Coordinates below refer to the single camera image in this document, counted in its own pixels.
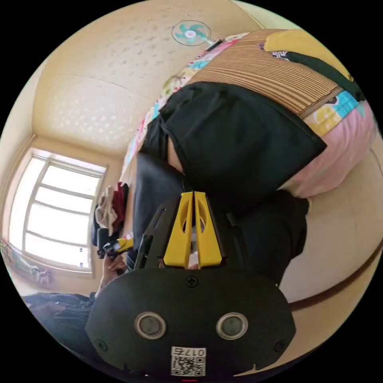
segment qr code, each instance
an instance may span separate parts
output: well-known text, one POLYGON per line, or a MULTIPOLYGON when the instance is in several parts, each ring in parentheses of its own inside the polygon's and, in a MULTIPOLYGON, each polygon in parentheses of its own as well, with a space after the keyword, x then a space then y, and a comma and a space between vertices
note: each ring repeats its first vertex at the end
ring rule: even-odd
POLYGON ((205 376, 205 358, 172 355, 172 375, 205 376))

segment window frame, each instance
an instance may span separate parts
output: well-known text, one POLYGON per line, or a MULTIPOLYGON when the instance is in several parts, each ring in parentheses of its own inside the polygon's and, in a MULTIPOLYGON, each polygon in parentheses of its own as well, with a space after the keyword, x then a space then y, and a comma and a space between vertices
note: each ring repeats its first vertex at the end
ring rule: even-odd
MULTIPOLYGON (((93 259, 93 256, 92 256, 92 243, 91 243, 91 229, 92 229, 92 224, 93 224, 92 212, 94 211, 94 209, 95 209, 95 207, 97 205, 98 196, 100 195, 100 192, 101 192, 101 188, 102 188, 102 185, 103 185, 104 176, 105 176, 105 173, 107 171, 107 167, 98 166, 98 165, 95 165, 95 164, 89 164, 90 167, 98 168, 98 169, 103 169, 103 172, 102 171, 97 171, 95 169, 90 169, 90 168, 86 168, 86 167, 79 166, 79 165, 76 165, 76 164, 71 164, 71 163, 65 162, 64 160, 61 160, 61 159, 58 160, 58 159, 55 158, 57 155, 55 155, 53 153, 42 152, 42 155, 40 153, 41 153, 40 150, 36 150, 36 151, 33 150, 32 151, 32 153, 28 156, 29 158, 28 158, 28 162, 26 163, 25 168, 23 169, 22 174, 20 175, 20 178, 18 179, 16 188, 15 188, 15 193, 12 196, 12 203, 11 203, 11 207, 10 207, 10 216, 9 216, 8 225, 7 225, 7 228, 6 228, 7 229, 7 236, 9 238, 10 217, 12 215, 14 198, 15 198, 16 192, 17 192, 17 190, 19 188, 21 179, 24 176, 25 171, 27 170, 28 165, 29 165, 30 161, 33 158, 42 160, 42 161, 45 162, 45 164, 44 164, 44 166, 43 166, 43 168, 42 168, 42 170, 41 170, 41 172, 40 172, 40 174, 39 174, 39 176, 38 176, 38 178, 37 178, 37 180, 36 180, 36 182, 34 184, 32 193, 29 196, 29 200, 28 200, 26 215, 25 215, 24 223, 23 223, 23 231, 22 231, 22 236, 23 236, 22 237, 22 249, 20 249, 20 250, 22 251, 22 254, 23 254, 23 256, 26 259, 29 259, 30 261, 36 262, 36 263, 38 263, 38 264, 40 264, 42 266, 45 266, 47 268, 49 268, 49 267, 52 268, 53 267, 53 268, 55 268, 57 270, 69 271, 69 272, 80 272, 81 274, 92 274, 93 275, 93 273, 94 273, 94 259, 93 259), (48 170, 48 168, 50 166, 55 166, 55 167, 58 167, 58 168, 61 168, 61 169, 64 169, 64 170, 68 170, 68 171, 71 171, 71 172, 76 172, 76 173, 79 173, 79 174, 84 174, 84 175, 87 175, 87 176, 97 177, 99 180, 98 180, 98 183, 97 183, 95 195, 76 193, 76 192, 73 192, 73 191, 69 191, 69 190, 65 190, 65 189, 60 189, 60 188, 56 188, 54 186, 43 184, 42 180, 43 180, 43 178, 44 178, 44 176, 45 176, 45 174, 46 174, 46 172, 47 172, 47 170, 48 170), (37 201, 36 200, 37 191, 38 191, 39 187, 41 187, 41 186, 44 187, 44 188, 47 188, 47 189, 50 189, 50 190, 54 190, 54 191, 58 191, 58 192, 61 192, 61 193, 65 193, 65 194, 68 194, 68 195, 74 195, 74 196, 84 197, 84 198, 87 198, 87 199, 92 199, 92 205, 91 205, 91 212, 90 212, 90 214, 83 213, 83 212, 78 212, 78 211, 67 210, 67 209, 63 209, 63 208, 60 208, 60 207, 52 206, 52 205, 49 205, 49 204, 37 201), (78 215, 88 216, 89 217, 89 222, 88 222, 88 230, 87 230, 87 243, 86 244, 68 243, 68 242, 65 242, 65 241, 60 241, 60 240, 44 237, 43 235, 40 235, 40 234, 34 233, 32 231, 29 231, 27 228, 28 228, 28 223, 29 223, 30 211, 31 211, 32 205, 34 203, 38 204, 38 205, 42 205, 42 206, 47 206, 47 207, 50 207, 50 208, 53 208, 53 209, 56 209, 56 210, 60 210, 60 211, 67 211, 69 213, 74 213, 74 214, 78 214, 78 215), (89 266, 88 267, 80 267, 80 266, 76 266, 76 265, 70 265, 70 264, 67 264, 67 263, 56 262, 56 261, 52 261, 52 260, 49 260, 47 258, 43 258, 43 257, 40 257, 40 256, 37 256, 37 255, 34 255, 34 254, 31 254, 31 253, 27 252, 26 248, 25 248, 26 233, 30 233, 32 235, 35 235, 35 236, 43 238, 43 239, 47 239, 47 240, 52 241, 52 242, 62 243, 62 244, 66 244, 66 245, 79 245, 79 246, 81 246, 83 248, 86 248, 88 250, 88 254, 87 255, 88 255, 88 265, 89 266)), ((68 160, 72 160, 73 162, 80 162, 80 163, 87 164, 84 161, 76 160, 74 158, 68 158, 68 160)))

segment yellow fabric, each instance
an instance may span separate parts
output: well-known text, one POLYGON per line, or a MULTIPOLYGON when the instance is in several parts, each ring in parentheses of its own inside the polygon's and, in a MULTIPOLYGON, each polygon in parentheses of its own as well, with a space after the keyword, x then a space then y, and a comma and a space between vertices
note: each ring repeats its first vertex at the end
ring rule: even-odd
POLYGON ((315 57, 331 65, 343 76, 352 80, 344 65, 317 39, 302 29, 275 32, 266 38, 265 51, 287 51, 315 57))

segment clothes pile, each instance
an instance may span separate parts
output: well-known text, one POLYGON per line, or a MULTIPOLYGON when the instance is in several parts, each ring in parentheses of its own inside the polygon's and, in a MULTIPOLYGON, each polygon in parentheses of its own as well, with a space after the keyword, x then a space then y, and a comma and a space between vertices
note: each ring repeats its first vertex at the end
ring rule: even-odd
POLYGON ((109 241, 119 238, 124 227, 128 192, 128 185, 122 184, 122 182, 116 186, 108 186, 103 192, 93 217, 91 234, 93 246, 97 246, 97 230, 99 228, 109 230, 109 241))

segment window pane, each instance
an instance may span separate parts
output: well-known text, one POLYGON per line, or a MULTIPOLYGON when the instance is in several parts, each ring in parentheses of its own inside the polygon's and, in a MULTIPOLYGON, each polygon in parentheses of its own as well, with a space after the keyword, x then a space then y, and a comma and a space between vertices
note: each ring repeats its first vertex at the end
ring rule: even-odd
POLYGON ((38 188, 36 200, 47 203, 48 205, 79 211, 81 213, 90 213, 93 202, 93 200, 88 198, 76 197, 43 187, 38 188))
POLYGON ((86 244, 89 216, 66 213, 33 204, 28 230, 59 241, 86 244))
POLYGON ((88 195, 96 194, 98 182, 97 177, 71 172, 56 166, 50 166, 43 178, 43 183, 46 185, 88 195))
POLYGON ((23 226, 25 214, 27 212, 29 198, 32 194, 33 187, 37 178, 44 167, 45 161, 32 158, 20 180, 15 198, 12 204, 10 225, 9 225, 9 241, 18 249, 22 249, 23 242, 23 226))
POLYGON ((26 233, 25 249, 28 253, 50 261, 79 267, 82 263, 83 267, 89 268, 88 249, 86 247, 63 245, 26 233))

